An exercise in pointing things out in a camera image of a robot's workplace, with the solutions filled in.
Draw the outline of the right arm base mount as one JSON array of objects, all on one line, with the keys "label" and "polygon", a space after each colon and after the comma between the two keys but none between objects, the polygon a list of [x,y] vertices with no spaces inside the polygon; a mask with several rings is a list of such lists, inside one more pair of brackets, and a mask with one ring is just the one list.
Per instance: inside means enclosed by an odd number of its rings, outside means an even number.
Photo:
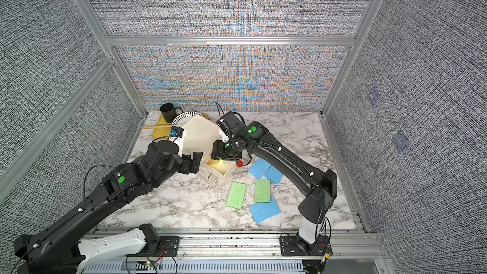
[{"label": "right arm base mount", "polygon": [[279,237],[281,255],[290,256],[326,256],[333,255],[331,242],[328,236],[321,234],[317,241],[309,244],[298,234],[282,233]]}]

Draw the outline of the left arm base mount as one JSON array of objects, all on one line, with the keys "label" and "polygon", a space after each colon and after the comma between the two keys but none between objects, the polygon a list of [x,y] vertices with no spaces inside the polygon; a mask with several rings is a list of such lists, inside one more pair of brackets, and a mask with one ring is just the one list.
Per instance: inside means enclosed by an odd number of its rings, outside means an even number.
[{"label": "left arm base mount", "polygon": [[146,223],[138,227],[143,232],[145,245],[141,250],[127,257],[176,257],[181,238],[179,236],[160,236],[152,224]]}]

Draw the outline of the yellow sponge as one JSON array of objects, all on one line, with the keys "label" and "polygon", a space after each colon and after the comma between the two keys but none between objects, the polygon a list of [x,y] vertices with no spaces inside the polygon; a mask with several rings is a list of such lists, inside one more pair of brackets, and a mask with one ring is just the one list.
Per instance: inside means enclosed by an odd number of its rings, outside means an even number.
[{"label": "yellow sponge", "polygon": [[218,167],[218,166],[221,166],[223,163],[224,163],[224,161],[222,161],[222,160],[210,159],[207,164],[210,167]]}]

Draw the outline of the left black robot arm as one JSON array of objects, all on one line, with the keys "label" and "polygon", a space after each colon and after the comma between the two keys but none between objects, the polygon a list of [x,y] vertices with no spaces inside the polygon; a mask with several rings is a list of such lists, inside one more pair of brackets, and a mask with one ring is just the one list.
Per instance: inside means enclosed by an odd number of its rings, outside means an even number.
[{"label": "left black robot arm", "polygon": [[202,152],[182,154],[170,140],[152,142],[147,153],[114,167],[82,202],[50,227],[14,240],[17,273],[82,273],[85,268],[120,255],[151,254],[160,238],[151,224],[98,241],[84,236],[116,210],[161,186],[174,174],[199,171]]}]

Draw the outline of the white three-drawer cabinet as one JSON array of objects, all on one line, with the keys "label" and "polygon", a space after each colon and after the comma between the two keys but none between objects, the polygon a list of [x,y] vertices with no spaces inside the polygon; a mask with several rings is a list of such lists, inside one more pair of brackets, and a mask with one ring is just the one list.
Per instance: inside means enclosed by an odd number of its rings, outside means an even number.
[{"label": "white three-drawer cabinet", "polygon": [[200,170],[197,176],[206,181],[208,184],[212,184],[217,180],[210,180],[205,174],[202,163],[207,156],[211,156],[213,143],[216,140],[221,140],[219,134],[219,127],[217,124],[204,119],[202,117],[194,117],[191,121],[184,125],[186,137],[184,140],[183,153],[192,155],[194,152],[202,152],[202,160],[200,162]]}]

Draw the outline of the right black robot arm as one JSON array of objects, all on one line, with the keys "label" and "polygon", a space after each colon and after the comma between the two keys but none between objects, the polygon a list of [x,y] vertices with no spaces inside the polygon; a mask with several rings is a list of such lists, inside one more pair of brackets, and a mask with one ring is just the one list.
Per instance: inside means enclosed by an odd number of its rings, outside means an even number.
[{"label": "right black robot arm", "polygon": [[309,247],[320,243],[320,232],[325,228],[327,211],[337,197],[337,175],[331,169],[322,171],[292,153],[281,144],[269,129],[254,121],[246,124],[242,116],[229,111],[220,117],[216,124],[227,139],[214,152],[223,152],[236,161],[236,155],[243,150],[252,156],[266,161],[286,176],[304,195],[298,205],[303,220],[298,232],[298,239]]}]

